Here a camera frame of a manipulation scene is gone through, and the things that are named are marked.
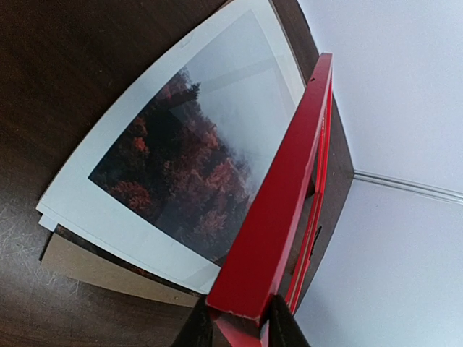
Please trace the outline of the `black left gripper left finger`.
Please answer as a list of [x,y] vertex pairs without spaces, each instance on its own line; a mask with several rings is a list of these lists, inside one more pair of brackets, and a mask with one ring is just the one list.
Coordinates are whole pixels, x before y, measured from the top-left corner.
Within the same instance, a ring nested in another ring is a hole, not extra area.
[[212,345],[213,323],[206,305],[206,296],[201,296],[177,335],[175,347],[211,347]]

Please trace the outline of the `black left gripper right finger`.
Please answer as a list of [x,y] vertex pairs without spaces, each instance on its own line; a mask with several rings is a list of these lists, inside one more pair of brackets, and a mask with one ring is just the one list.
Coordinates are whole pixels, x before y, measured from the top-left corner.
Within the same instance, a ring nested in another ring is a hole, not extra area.
[[284,297],[272,298],[269,312],[270,347],[310,347]]

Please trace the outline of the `red picture frame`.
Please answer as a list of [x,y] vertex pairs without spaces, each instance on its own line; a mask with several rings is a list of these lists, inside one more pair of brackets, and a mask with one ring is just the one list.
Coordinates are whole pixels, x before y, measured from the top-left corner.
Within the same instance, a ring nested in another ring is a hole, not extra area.
[[[269,346],[272,307],[294,314],[315,242],[328,169],[333,56],[320,55],[302,100],[206,299],[232,346]],[[308,186],[315,194],[286,296],[277,294]]]

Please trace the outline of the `photo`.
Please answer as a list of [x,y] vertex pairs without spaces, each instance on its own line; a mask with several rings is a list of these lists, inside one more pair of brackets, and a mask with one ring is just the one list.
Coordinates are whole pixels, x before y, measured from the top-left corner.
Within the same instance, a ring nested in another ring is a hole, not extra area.
[[245,12],[150,99],[89,178],[222,265],[295,108],[257,17]]

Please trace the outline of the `white mat board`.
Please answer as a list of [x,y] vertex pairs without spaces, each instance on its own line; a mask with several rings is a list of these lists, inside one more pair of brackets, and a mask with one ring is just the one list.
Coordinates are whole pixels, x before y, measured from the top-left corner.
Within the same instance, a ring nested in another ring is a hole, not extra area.
[[181,287],[208,293],[221,265],[149,224],[94,184],[89,175],[173,75],[248,11],[255,14],[268,39],[296,111],[305,83],[274,6],[269,1],[233,1],[184,36],[122,93],[54,177],[39,200],[38,211],[132,265]]

